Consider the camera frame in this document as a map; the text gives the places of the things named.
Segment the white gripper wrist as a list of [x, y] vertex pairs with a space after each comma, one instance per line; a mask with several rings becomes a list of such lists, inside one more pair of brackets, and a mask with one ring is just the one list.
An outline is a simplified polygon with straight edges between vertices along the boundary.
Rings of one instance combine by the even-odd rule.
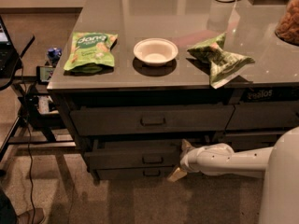
[[175, 167], [167, 177], [170, 182], [176, 182], [187, 175], [187, 173], [198, 173], [200, 171], [199, 161], [197, 160], [203, 149], [195, 148], [188, 140], [181, 142], [180, 167]]

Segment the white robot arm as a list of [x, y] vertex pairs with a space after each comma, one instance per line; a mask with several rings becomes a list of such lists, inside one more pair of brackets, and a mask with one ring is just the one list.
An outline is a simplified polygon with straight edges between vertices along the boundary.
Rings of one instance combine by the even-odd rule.
[[259, 224], [299, 224], [299, 128], [271, 147], [235, 152], [229, 145], [181, 144], [180, 161], [168, 176], [175, 182], [188, 173], [245, 175], [263, 178]]

